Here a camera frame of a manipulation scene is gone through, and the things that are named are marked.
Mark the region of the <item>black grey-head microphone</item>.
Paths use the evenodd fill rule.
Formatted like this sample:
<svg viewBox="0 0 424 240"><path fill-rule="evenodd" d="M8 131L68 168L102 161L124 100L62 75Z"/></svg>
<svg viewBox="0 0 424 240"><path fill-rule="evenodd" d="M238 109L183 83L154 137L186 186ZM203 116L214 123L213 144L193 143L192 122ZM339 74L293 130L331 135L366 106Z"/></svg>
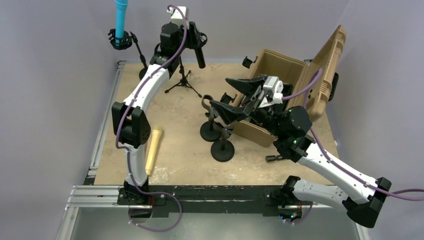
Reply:
<svg viewBox="0 0 424 240"><path fill-rule="evenodd" d="M203 47L206 45L207 41L208 41L208 37L206 36L206 34L202 32L198 34L198 37L195 41L194 52L195 52L196 60L198 63L198 67L200 69L204 69L206 67Z"/></svg>

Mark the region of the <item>black tripod mic stand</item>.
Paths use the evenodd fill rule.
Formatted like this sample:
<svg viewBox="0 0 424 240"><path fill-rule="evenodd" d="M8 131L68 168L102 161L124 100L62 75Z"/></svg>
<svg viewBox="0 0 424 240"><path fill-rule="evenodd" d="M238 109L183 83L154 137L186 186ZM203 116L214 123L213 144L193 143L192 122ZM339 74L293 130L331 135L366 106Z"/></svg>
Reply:
<svg viewBox="0 0 424 240"><path fill-rule="evenodd" d="M203 47L206 42L208 40L208 37L205 33L200 33L200 45ZM179 80L178 83L176 83L175 85L173 85L172 87L170 87L169 89L165 90L164 93L167 94L170 92L170 90L172 90L175 87L184 87L184 88L189 88L192 89L199 98L202 98L202 95L196 91L191 84L188 82L188 76L191 73L191 70L189 70L187 73L185 73L185 68L183 66L183 62L182 62L182 58L181 56L178 57L178 61L179 61L179 73L181 74L182 78Z"/></svg>

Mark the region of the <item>black round-base stand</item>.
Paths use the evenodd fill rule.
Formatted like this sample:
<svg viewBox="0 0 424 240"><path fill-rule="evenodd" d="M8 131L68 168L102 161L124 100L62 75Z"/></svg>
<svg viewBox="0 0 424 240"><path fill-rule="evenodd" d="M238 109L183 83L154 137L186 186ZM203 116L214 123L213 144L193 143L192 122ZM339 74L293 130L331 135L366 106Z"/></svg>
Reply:
<svg viewBox="0 0 424 240"><path fill-rule="evenodd" d="M221 132L214 129L214 123L215 119L218 117L218 113L210 104L206 103L206 100L212 101L213 97L205 94L201 99L202 107L207 110L205 116L208 120L201 125L199 133L203 140L207 142L214 142L221 137Z"/></svg>
<svg viewBox="0 0 424 240"><path fill-rule="evenodd" d="M143 68L139 71L139 74L138 74L139 79L142 80L147 73L148 65L147 65L146 58L141 51L141 48L139 46L139 41L136 35L132 32L128 33L127 31L124 30L123 36L117 37L115 28L110 29L107 35L108 35L108 40L110 44L115 50L119 50L119 51L126 50L130 48L133 44L135 44L139 54L140 61L143 65Z"/></svg>
<svg viewBox="0 0 424 240"><path fill-rule="evenodd" d="M218 162L228 162L235 154L234 145L229 141L234 127L232 125L224 126L220 122L215 122L213 128L221 133L221 137L211 145L211 156Z"/></svg>

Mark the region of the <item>blue microphone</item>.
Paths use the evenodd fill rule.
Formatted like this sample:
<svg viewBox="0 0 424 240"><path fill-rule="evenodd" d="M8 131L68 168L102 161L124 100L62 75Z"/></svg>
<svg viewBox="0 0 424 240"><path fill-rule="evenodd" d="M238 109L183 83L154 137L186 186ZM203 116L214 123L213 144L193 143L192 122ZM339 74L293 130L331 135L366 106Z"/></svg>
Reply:
<svg viewBox="0 0 424 240"><path fill-rule="evenodd" d="M115 17L115 37L124 37L126 10L128 7L128 0L115 0L116 17Z"/></svg>

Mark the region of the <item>cream microphone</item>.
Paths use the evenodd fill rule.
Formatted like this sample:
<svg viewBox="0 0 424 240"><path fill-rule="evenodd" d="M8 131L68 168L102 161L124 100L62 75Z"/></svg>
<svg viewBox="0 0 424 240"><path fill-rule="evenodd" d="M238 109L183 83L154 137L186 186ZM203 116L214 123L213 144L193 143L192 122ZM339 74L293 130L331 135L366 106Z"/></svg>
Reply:
<svg viewBox="0 0 424 240"><path fill-rule="evenodd" d="M153 127L151 131L150 146L145 161L145 171L148 176L152 174L162 134L163 127L161 125L156 125Z"/></svg>

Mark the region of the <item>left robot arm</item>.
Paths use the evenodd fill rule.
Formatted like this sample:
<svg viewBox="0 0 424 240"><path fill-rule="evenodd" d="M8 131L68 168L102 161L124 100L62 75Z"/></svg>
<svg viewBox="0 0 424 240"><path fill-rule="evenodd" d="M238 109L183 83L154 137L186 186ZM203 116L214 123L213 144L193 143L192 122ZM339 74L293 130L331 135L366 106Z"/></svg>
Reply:
<svg viewBox="0 0 424 240"><path fill-rule="evenodd" d="M119 189L118 204L148 204L152 200L149 191L149 177L145 170L145 144L151 138L151 126L147 110L161 87L179 71L180 87L190 87L188 75L183 66L181 53L184 49L194 50L199 68L206 66L203 46L207 35L199 31L195 22L187 26L169 22L162 26L160 43L140 76L140 82L133 92L122 102L114 102L111 107L113 132L117 149L123 149L126 156L127 176Z"/></svg>

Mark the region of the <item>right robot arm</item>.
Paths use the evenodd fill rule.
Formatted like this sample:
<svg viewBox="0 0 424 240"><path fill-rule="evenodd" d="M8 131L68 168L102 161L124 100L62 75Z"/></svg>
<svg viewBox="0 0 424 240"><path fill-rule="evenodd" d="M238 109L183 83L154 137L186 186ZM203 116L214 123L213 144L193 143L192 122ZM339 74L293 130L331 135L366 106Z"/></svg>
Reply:
<svg viewBox="0 0 424 240"><path fill-rule="evenodd" d="M241 106L211 100L212 108L230 125L253 119L271 135L281 157L307 167L330 181L317 184L290 176L280 196L288 204L295 201L320 203L346 212L355 223L373 228L376 225L391 182L366 175L326 152L316 137L310 135L312 122L303 106L275 111L275 106L288 99L285 84L277 76L264 75L250 79L227 78L227 83L245 96Z"/></svg>

